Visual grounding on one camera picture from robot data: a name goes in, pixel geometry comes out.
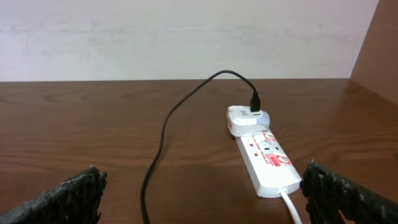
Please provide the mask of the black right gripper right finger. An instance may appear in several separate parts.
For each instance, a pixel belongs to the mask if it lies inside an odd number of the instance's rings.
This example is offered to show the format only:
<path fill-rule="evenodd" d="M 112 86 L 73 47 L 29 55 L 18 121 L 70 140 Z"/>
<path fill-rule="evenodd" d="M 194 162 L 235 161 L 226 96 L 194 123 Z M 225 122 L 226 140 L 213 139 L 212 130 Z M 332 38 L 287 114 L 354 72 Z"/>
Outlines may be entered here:
<path fill-rule="evenodd" d="M 306 211 L 312 224 L 346 220 L 397 224 L 397 203 L 316 162 L 308 164 L 300 188 L 307 198 Z"/>

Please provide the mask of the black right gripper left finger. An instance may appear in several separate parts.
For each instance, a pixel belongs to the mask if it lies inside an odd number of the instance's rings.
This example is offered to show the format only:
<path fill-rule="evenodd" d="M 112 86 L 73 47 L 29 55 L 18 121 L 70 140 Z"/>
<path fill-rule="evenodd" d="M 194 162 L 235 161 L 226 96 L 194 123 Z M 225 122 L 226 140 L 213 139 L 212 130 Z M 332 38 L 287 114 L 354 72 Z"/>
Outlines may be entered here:
<path fill-rule="evenodd" d="M 1 224 L 97 224 L 107 172 L 94 166 L 1 214 Z"/>

